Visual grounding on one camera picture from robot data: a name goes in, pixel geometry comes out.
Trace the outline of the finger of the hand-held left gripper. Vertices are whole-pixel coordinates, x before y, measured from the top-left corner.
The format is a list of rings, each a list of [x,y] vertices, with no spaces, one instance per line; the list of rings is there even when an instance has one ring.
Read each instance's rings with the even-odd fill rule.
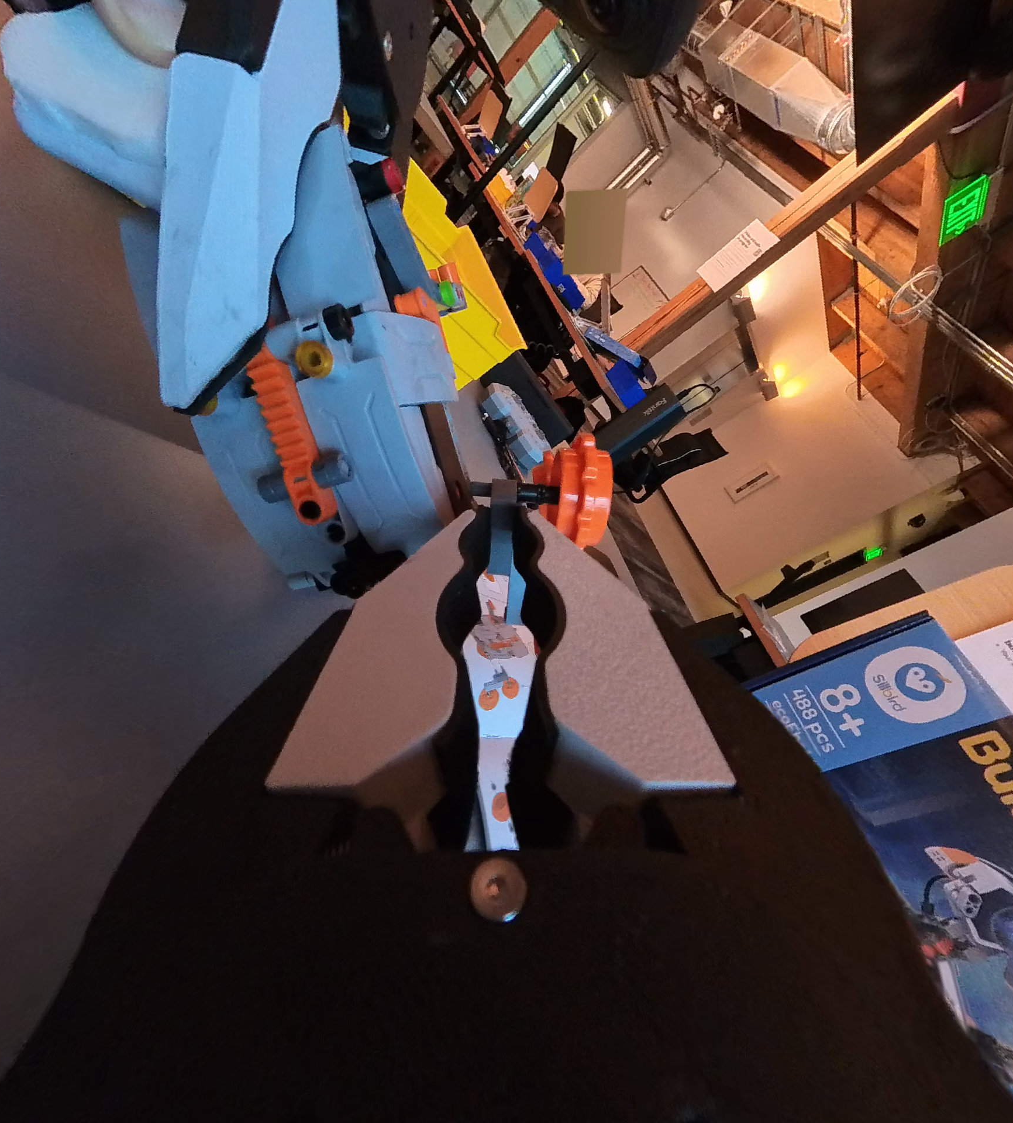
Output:
[[[334,1],[280,2],[261,67],[180,46],[159,226],[159,390],[191,411],[263,328],[305,147],[343,83]]]

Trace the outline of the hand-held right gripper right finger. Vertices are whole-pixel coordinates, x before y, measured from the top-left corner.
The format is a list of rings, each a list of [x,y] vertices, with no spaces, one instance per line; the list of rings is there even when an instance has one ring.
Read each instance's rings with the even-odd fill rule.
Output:
[[[642,599],[535,513],[514,524],[538,642],[509,770],[522,849],[574,844],[612,807],[731,793],[736,777]]]

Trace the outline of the long wooden workbench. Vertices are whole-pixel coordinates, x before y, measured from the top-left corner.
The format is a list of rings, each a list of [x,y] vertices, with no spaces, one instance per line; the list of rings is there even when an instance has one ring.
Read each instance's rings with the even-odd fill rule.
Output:
[[[442,124],[442,131],[446,133],[454,144],[455,155],[457,157],[465,157],[471,177],[471,186],[475,188],[476,182],[487,171],[489,166],[481,159],[478,152],[471,146],[471,140],[467,133],[465,133],[464,126],[451,113],[442,95],[436,95],[434,104],[437,109],[440,124]],[[566,308],[557,290],[548,283],[533,254],[527,250],[524,240],[520,237],[503,206],[499,206],[498,199],[492,193],[489,193],[489,189],[484,188],[478,191],[474,202],[460,206],[460,214],[464,214],[471,208],[475,208],[480,216],[486,218],[486,220],[494,220],[498,223],[498,232],[505,238],[515,256],[521,257],[521,261],[527,263],[527,270],[536,277],[537,284],[542,287],[544,302],[553,309],[550,311],[551,314],[558,316],[559,322],[564,326],[563,330],[565,335],[571,339],[571,346],[575,348],[576,356],[583,360],[590,371],[590,375],[597,382],[597,386],[609,403],[609,408],[617,412],[626,412],[626,404],[617,395],[615,389],[608,377],[611,364],[606,359],[599,358],[597,354],[594,354],[587,338],[581,334],[571,310]]]

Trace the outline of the silver air duct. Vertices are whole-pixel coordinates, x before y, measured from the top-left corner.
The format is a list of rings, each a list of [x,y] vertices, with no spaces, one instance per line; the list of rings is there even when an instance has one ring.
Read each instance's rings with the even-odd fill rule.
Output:
[[[836,156],[854,150],[851,95],[806,57],[732,19],[691,34],[708,84],[779,133]]]

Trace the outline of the wooden post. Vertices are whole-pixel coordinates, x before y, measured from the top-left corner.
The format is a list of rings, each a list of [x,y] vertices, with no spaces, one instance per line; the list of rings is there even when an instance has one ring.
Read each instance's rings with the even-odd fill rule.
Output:
[[[765,273],[788,252],[819,230],[836,214],[855,204],[869,189],[913,159],[924,148],[948,133],[962,106],[964,83],[936,101],[879,150],[864,161],[849,155],[828,168],[803,193],[775,214],[768,228],[772,241],[750,261],[725,270],[720,287],[697,277],[666,304],[622,337],[626,347],[652,357],[725,303],[752,279]]]

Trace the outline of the white wall plate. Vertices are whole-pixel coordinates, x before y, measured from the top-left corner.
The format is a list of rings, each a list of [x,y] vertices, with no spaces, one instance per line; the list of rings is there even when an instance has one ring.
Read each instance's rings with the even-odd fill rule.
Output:
[[[767,463],[759,463],[749,467],[748,471],[738,476],[732,482],[724,485],[725,496],[733,503],[742,502],[746,497],[752,497],[763,489],[781,480],[781,473]]]

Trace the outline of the grey orange brick robot model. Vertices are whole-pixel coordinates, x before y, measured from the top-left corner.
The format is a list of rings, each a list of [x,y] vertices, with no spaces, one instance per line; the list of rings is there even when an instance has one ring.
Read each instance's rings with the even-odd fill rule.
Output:
[[[405,222],[405,177],[329,122],[305,147],[263,328],[191,411],[232,511],[291,587],[361,597],[453,517],[457,399],[442,311]]]

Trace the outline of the black bar-shaped device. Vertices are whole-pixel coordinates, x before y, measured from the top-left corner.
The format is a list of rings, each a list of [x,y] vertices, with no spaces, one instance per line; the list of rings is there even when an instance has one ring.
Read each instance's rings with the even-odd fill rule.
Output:
[[[685,416],[682,400],[667,385],[657,385],[639,403],[594,430],[600,451],[614,466],[632,458],[678,424]]]

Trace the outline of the person's left hand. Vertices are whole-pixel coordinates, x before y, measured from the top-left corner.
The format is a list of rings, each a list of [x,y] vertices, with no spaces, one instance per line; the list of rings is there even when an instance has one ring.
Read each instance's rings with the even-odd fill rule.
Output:
[[[177,54],[185,1],[93,1],[110,35],[134,57],[168,69]]]

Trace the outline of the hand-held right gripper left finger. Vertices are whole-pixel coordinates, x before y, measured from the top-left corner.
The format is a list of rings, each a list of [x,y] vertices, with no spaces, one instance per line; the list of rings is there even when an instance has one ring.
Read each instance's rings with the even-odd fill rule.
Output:
[[[270,793],[389,809],[416,848],[469,844],[478,737],[438,608],[471,529],[475,512],[458,515],[356,603],[266,777]]]

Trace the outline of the grey bracket with orange wheels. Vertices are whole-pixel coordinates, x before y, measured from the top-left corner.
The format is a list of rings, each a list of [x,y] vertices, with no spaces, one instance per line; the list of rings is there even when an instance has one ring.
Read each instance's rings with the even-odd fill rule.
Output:
[[[612,509],[614,474],[611,455],[597,447],[597,437],[581,431],[567,447],[545,451],[529,482],[495,480],[471,482],[471,497],[486,497],[489,559],[476,588],[490,583],[483,602],[499,622],[520,623],[524,579],[514,563],[515,515],[535,512],[582,550],[597,547]]]

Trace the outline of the black case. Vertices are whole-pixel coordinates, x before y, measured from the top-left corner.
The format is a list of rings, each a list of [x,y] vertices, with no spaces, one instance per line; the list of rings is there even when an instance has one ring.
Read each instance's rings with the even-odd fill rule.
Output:
[[[528,414],[536,422],[537,428],[542,431],[546,441],[551,446],[557,446],[559,442],[571,442],[575,437],[577,427],[571,423],[571,419],[557,405],[550,392],[523,357],[523,353],[514,351],[500,360],[498,365],[481,376],[480,384],[485,389],[490,389],[492,384],[499,384],[514,391]]]

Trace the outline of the blue storage bin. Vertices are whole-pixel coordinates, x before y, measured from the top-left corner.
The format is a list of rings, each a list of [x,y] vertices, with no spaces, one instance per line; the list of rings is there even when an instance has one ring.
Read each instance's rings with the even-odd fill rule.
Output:
[[[639,353],[619,343],[601,348],[612,360],[606,378],[615,396],[626,410],[630,410],[646,398],[654,387],[657,375],[652,364]]]
[[[585,293],[577,285],[573,275],[566,273],[557,252],[547,244],[546,238],[544,238],[546,232],[544,227],[530,221],[527,225],[524,249],[532,256],[542,277],[553,287],[563,304],[572,312],[579,312],[586,308]]]

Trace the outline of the white paper notice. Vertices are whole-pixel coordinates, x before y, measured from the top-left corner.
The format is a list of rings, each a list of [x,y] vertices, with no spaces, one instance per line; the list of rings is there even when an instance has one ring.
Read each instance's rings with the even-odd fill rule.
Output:
[[[709,261],[697,270],[701,277],[713,292],[732,293],[743,286],[738,277],[752,263],[759,261],[763,254],[781,241],[761,221],[752,220],[741,232],[727,241]]]

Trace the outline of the blue toy kit box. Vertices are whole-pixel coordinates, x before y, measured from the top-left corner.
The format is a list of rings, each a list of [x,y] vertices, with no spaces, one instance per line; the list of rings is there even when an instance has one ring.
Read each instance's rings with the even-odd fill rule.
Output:
[[[747,688],[849,809],[1013,1095],[1013,714],[927,612]]]

